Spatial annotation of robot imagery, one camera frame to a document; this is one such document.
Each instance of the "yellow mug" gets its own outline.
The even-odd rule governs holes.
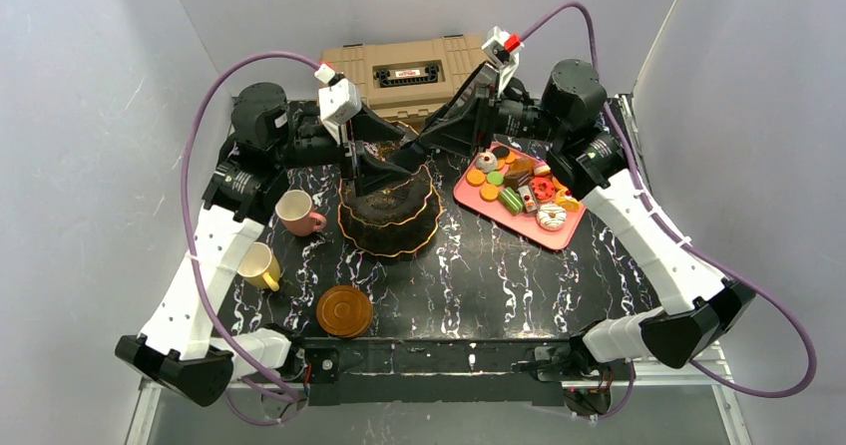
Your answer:
[[[279,262],[273,256],[273,251],[266,244],[253,242],[237,270],[249,284],[258,288],[279,290],[279,278],[282,276]]]

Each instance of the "white enclosure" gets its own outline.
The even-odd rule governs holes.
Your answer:
[[[123,443],[140,376],[114,348],[185,253],[180,156],[215,70],[178,0],[0,0],[0,17],[0,443]],[[195,198],[226,125],[205,124]]]
[[[846,0],[678,0],[634,90],[655,195],[711,256],[772,291],[809,328],[816,381],[738,395],[755,443],[843,443]],[[807,362],[755,300],[722,343],[738,383],[774,390]]]
[[[484,33],[493,26],[520,34],[553,7],[571,0],[182,0],[197,34],[219,69],[272,49],[318,57],[355,43],[419,41],[449,34]],[[597,27],[603,84],[632,90],[637,71],[673,0],[578,0]],[[590,59],[578,11],[560,14],[526,43],[518,76],[540,92],[550,69],[567,58]],[[288,96],[314,97],[313,82],[296,64],[255,64],[227,85],[285,78]]]
[[[140,375],[113,350],[150,317],[185,253],[182,149],[219,71],[272,49],[317,58],[495,25],[520,33],[564,1],[0,0],[0,443],[123,442]],[[630,92],[674,0],[579,1],[596,23],[604,85]],[[819,343],[811,390],[742,402],[760,443],[844,436],[844,9],[679,0],[636,88],[645,161],[670,216],[796,308]],[[555,62],[589,59],[581,15],[560,15],[523,51],[518,76],[540,92]],[[264,61],[233,76],[195,147],[194,213],[228,96],[256,81],[315,96],[301,65]],[[760,301],[724,342],[745,383],[779,387],[804,367],[795,334]]]

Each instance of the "toy food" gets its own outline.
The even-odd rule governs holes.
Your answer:
[[[478,169],[474,169],[467,173],[467,182],[470,183],[470,186],[479,187],[485,184],[485,173],[479,171]]]
[[[512,216],[516,216],[523,210],[523,201],[520,200],[520,196],[511,188],[504,188],[497,199]]]
[[[528,159],[528,158],[519,158],[516,159],[514,162],[508,166],[509,172],[525,172],[528,171],[530,173],[534,173],[535,170],[535,161]]]
[[[573,196],[570,195],[570,191],[567,189],[561,189],[556,192],[555,204],[561,206],[569,213],[575,213],[579,210],[579,201],[573,199]]]
[[[482,199],[485,201],[492,203],[497,199],[500,194],[500,188],[494,186],[493,184],[485,184],[482,186],[482,189],[479,191],[479,195],[482,196]]]
[[[494,153],[494,156],[497,159],[505,159],[508,157],[509,154],[511,154],[511,150],[506,148],[505,146],[497,146],[491,152]]]
[[[551,172],[547,163],[540,163],[535,167],[535,176],[546,176]]]
[[[491,153],[481,153],[476,158],[476,167],[483,173],[490,173],[497,169],[497,158]]]
[[[555,196],[555,186],[547,178],[534,178],[529,181],[529,186],[535,193],[535,198],[540,202],[548,201]]]
[[[532,177],[531,171],[512,171],[508,169],[503,179],[503,185],[507,188],[517,190],[521,186],[528,184],[532,180]]]
[[[535,199],[535,194],[532,193],[532,189],[529,186],[522,186],[517,189],[517,194],[520,195],[520,199],[523,201],[523,207],[527,213],[533,213],[538,209],[538,201]]]
[[[559,190],[560,190],[560,189],[566,189],[566,188],[567,188],[567,186],[565,186],[565,185],[563,185],[563,184],[559,183],[559,182],[558,182],[558,179],[556,179],[556,178],[553,178],[553,186],[555,186],[555,187],[556,187],[556,189],[559,189]]]
[[[501,186],[503,181],[503,175],[499,171],[494,171],[492,173],[488,173],[488,184],[493,184],[494,186]]]
[[[558,230],[567,220],[567,211],[557,204],[543,204],[538,208],[538,225],[546,230]]]

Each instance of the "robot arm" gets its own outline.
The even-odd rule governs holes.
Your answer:
[[[325,74],[321,68],[319,74]],[[287,170],[339,165],[359,194],[406,180],[411,173],[367,153],[363,141],[401,140],[409,132],[386,123],[356,100],[354,86],[333,72],[321,105],[288,102],[281,87],[259,83],[234,101],[234,132],[220,148],[203,195],[195,240],[162,302],[138,335],[121,337],[115,354],[151,380],[202,405],[214,403],[232,380],[255,372],[222,339],[197,293],[192,260],[200,264],[211,309],[222,304],[248,248],[261,236],[288,189]],[[295,341],[290,331],[263,328],[237,344],[267,368],[279,368]]]
[[[584,330],[573,341],[584,346],[574,350],[584,357],[571,363],[587,372],[585,364],[653,355],[670,367],[682,367],[731,328],[754,292],[693,257],[658,228],[652,215],[677,231],[660,208],[645,209],[639,197],[648,192],[635,189],[620,143],[597,125],[608,96],[592,65],[558,63],[540,100],[529,98],[513,78],[501,89],[502,70],[494,61],[480,65],[427,121],[416,141],[425,147],[410,146],[398,159],[407,165],[411,151],[426,147],[473,156],[490,146],[494,133],[551,143],[546,161],[553,175],[623,243],[661,302],[654,310]],[[511,78],[513,70],[506,70]]]

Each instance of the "mug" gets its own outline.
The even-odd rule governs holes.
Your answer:
[[[276,203],[276,215],[294,235],[305,237],[326,227],[326,218],[314,211],[311,195],[306,191],[288,191]]]
[[[252,243],[246,250],[237,272],[254,287],[269,288],[274,292],[279,290],[279,278],[282,276],[279,262],[270,247],[264,243]]]

